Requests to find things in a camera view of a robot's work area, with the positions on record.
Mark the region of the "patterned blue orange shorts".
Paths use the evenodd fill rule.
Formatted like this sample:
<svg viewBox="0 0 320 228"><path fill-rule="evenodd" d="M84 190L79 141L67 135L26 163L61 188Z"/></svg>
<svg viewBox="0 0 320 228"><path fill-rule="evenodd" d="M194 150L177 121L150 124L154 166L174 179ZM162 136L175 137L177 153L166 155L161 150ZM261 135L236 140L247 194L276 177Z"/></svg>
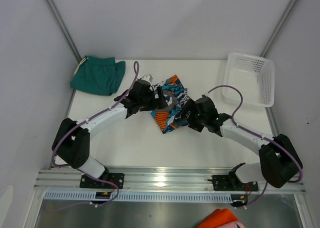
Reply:
<svg viewBox="0 0 320 228"><path fill-rule="evenodd" d="M185 88L177 75L174 75L152 86L154 90L161 88L167 107L150 112L163 134L187 126L186 118L181 118L180 113L190 100L188 89Z"/></svg>

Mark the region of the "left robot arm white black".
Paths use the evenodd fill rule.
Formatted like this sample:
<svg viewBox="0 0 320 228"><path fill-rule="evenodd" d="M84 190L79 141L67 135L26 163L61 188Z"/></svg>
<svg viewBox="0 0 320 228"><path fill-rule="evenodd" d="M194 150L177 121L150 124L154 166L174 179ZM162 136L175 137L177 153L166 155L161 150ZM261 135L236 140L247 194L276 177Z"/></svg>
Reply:
<svg viewBox="0 0 320 228"><path fill-rule="evenodd" d="M152 87L148 80L138 79L106 109L78 121L64 119L53 142L52 155L58 155L68 166L91 179L99 179L108 169L90 155L91 139L109 125L133 114L166 107L162 89Z"/></svg>

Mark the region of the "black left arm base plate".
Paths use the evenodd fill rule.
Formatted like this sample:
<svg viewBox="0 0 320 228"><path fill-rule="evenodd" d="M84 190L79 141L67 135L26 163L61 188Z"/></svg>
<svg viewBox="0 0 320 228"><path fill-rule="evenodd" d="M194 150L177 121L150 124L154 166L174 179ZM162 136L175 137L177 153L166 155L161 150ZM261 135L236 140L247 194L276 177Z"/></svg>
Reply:
<svg viewBox="0 0 320 228"><path fill-rule="evenodd" d="M108 173L108 174L103 174L99 179L113 183L119 189L123 189L125 174L124 173ZM86 175L81 176L79 187L83 189L113 189L114 188L114 186L110 184L98 182L96 180L89 178Z"/></svg>

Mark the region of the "teal green shorts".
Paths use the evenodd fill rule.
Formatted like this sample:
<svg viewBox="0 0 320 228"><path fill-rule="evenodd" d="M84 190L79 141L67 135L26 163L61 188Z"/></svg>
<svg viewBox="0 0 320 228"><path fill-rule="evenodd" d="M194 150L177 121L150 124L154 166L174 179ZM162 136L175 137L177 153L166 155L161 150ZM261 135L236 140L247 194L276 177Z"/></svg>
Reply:
<svg viewBox="0 0 320 228"><path fill-rule="evenodd" d="M73 74L70 87L93 95L111 96L121 85L126 72L126 62L115 58L85 56Z"/></svg>

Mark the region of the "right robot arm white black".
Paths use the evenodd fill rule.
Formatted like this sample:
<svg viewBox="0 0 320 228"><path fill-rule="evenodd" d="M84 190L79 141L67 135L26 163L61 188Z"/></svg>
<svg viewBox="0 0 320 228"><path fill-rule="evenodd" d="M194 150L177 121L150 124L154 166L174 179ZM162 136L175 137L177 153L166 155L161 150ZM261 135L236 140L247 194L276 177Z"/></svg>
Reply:
<svg viewBox="0 0 320 228"><path fill-rule="evenodd" d="M190 99L180 116L187 119L190 128L198 132L207 128L209 132L233 140L259 157L257 163L241 163L229 172L241 183L261 181L281 188L286 183L295 182L295 175L299 175L298 182L302 179L303 165L288 136L265 135L242 126L233 116L219 113L207 96L196 101Z"/></svg>

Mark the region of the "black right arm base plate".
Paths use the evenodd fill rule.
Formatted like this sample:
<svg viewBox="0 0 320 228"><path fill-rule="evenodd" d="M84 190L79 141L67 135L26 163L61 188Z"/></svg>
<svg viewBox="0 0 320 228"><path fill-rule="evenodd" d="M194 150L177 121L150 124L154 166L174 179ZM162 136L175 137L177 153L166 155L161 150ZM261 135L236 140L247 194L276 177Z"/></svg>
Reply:
<svg viewBox="0 0 320 228"><path fill-rule="evenodd" d="M257 182L242 183L231 175L212 175L208 181L212 183L214 191L257 192L259 190Z"/></svg>

